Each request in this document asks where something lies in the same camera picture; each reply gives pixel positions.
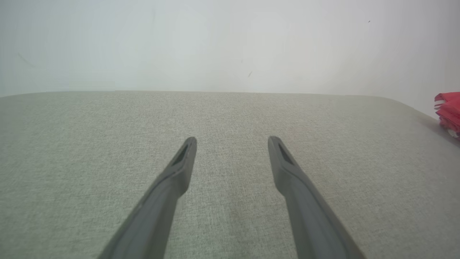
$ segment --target wall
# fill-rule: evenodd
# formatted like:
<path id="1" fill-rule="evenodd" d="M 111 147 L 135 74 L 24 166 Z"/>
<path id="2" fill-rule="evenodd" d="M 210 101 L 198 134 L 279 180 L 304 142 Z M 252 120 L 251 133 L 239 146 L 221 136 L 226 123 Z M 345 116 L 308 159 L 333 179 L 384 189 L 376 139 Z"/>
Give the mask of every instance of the wall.
<path id="1" fill-rule="evenodd" d="M 458 0 L 2 0 L 0 96 L 460 91 Z"/>

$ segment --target red fabric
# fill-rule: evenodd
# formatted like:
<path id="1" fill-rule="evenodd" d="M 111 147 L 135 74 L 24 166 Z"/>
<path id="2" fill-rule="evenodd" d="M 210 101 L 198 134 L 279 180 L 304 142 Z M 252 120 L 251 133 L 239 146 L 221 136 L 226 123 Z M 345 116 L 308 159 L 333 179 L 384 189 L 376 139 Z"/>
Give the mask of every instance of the red fabric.
<path id="1" fill-rule="evenodd" d="M 460 140 L 460 92 L 438 94 L 434 100 L 440 124 L 457 133 L 451 135 Z"/>

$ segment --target red object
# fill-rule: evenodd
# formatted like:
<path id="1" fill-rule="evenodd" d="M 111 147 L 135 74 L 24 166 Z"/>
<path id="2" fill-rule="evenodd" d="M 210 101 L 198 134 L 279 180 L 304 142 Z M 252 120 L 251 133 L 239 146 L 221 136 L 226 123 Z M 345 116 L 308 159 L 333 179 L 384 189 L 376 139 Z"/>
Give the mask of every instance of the red object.
<path id="1" fill-rule="evenodd" d="M 438 94 L 434 101 L 436 114 L 441 120 L 439 124 L 445 127 L 452 137 L 460 140 L 460 92 Z"/>

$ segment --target gray fabric surface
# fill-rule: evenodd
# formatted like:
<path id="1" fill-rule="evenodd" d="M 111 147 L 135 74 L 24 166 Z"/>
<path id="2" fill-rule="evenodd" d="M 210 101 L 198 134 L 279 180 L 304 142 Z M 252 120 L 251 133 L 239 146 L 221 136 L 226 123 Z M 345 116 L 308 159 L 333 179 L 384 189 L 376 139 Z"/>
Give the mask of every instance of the gray fabric surface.
<path id="1" fill-rule="evenodd" d="M 369 258 L 460 257 L 460 145 L 366 96 L 75 92 L 0 98 L 0 258 L 95 258 L 189 136 L 166 258 L 296 258 L 280 137 Z"/>

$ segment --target red cloth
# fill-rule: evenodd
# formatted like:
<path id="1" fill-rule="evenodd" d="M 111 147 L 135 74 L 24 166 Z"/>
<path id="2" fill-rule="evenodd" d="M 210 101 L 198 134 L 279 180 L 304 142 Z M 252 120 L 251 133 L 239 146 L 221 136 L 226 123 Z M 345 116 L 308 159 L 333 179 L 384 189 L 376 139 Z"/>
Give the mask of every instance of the red cloth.
<path id="1" fill-rule="evenodd" d="M 438 94 L 434 108 L 440 123 L 448 132 L 460 140 L 460 92 Z"/>

